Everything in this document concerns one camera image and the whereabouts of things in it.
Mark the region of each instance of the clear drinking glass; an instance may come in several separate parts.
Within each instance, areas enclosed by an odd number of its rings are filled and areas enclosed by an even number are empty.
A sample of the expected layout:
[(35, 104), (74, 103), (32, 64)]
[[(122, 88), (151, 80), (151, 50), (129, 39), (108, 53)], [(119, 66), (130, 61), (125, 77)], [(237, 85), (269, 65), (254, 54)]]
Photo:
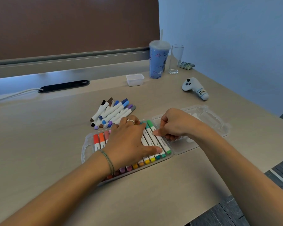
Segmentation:
[(183, 49), (184, 49), (183, 45), (179, 45), (179, 44), (172, 45), (171, 60), (169, 67), (170, 74), (178, 74), (178, 68), (179, 68), (179, 64), (181, 63)]

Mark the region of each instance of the blue plastic tumbler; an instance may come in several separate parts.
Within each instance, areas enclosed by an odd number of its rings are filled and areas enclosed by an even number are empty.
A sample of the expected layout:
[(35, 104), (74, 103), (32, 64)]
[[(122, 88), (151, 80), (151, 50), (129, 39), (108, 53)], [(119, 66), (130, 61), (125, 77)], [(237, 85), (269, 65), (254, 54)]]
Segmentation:
[(161, 77), (171, 45), (169, 42), (153, 40), (150, 44), (150, 78)]

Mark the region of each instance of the green marker cap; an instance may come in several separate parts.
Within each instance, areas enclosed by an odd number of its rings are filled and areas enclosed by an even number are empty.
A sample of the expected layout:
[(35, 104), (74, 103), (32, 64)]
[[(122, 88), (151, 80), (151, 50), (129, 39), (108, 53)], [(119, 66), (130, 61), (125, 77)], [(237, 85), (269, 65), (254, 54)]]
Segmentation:
[(151, 120), (147, 120), (147, 124), (148, 124), (150, 127), (154, 127), (154, 125), (152, 124)]
[(146, 123), (146, 128), (150, 128), (149, 126), (148, 126), (148, 124), (147, 124), (147, 122), (146, 121), (142, 121), (143, 123)]

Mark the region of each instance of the beige desk surface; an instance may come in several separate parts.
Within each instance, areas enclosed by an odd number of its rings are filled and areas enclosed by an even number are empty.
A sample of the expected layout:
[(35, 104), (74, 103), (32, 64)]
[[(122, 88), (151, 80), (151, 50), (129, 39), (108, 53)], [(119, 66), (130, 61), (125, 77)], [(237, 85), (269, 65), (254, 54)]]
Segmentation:
[[(29, 93), (0, 103), (0, 221), (81, 164), (89, 119), (103, 99), (128, 98), (140, 119), (170, 107), (207, 105), (232, 125), (226, 139), (265, 172), (283, 160), (283, 120), (201, 73), (180, 70), (143, 86), (125, 76), (50, 94)], [(196, 77), (209, 92), (203, 102), (181, 89)], [(181, 226), (230, 194), (200, 148), (96, 189), (67, 225)]]

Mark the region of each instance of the hand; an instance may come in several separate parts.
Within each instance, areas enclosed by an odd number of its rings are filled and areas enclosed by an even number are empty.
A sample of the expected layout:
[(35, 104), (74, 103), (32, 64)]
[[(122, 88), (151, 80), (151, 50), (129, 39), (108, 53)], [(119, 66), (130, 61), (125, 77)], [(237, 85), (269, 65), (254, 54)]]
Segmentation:
[(145, 127), (146, 124), (140, 124), (139, 119), (133, 115), (122, 118), (119, 125), (112, 125), (104, 151), (116, 170), (137, 163), (145, 156), (162, 152), (159, 147), (142, 145), (142, 131)]
[(159, 129), (153, 132), (156, 136), (165, 136), (167, 140), (176, 140), (181, 136), (193, 139), (209, 128), (205, 123), (190, 114), (176, 108), (170, 108), (161, 118)]

